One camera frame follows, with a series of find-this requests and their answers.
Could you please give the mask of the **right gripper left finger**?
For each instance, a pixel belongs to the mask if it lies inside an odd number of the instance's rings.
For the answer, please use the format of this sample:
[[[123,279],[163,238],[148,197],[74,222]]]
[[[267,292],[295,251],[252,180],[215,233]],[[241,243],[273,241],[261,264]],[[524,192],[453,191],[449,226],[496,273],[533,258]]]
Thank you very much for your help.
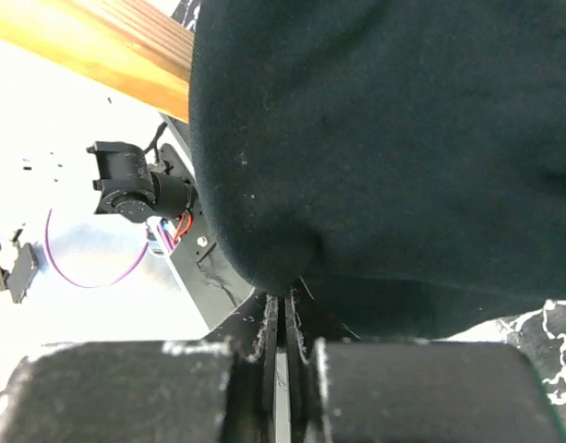
[[[253,294],[200,341],[40,347],[0,397],[0,442],[271,442],[277,322]]]

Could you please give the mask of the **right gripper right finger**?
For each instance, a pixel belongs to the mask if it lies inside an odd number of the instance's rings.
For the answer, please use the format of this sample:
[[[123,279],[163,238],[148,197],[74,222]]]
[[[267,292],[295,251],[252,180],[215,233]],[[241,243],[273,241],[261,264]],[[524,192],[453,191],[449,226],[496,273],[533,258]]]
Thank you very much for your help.
[[[294,442],[565,442],[528,358],[494,342],[356,341],[284,302]]]

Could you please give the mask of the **black t shirt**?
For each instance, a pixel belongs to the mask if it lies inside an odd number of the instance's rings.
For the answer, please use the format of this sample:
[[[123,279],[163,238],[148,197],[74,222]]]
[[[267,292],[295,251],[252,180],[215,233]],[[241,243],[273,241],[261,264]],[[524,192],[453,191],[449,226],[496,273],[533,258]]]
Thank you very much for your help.
[[[261,290],[389,337],[566,300],[566,1],[205,1],[189,114]]]

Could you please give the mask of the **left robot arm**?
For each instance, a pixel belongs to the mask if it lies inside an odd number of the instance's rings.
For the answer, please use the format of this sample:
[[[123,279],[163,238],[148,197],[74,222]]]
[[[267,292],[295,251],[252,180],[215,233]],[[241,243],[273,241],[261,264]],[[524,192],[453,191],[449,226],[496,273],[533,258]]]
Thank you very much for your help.
[[[118,214],[134,223],[153,216],[173,220],[192,209],[198,197],[186,179],[151,170],[144,151],[135,145],[96,141],[86,151],[99,172],[92,181],[100,193],[97,215]]]

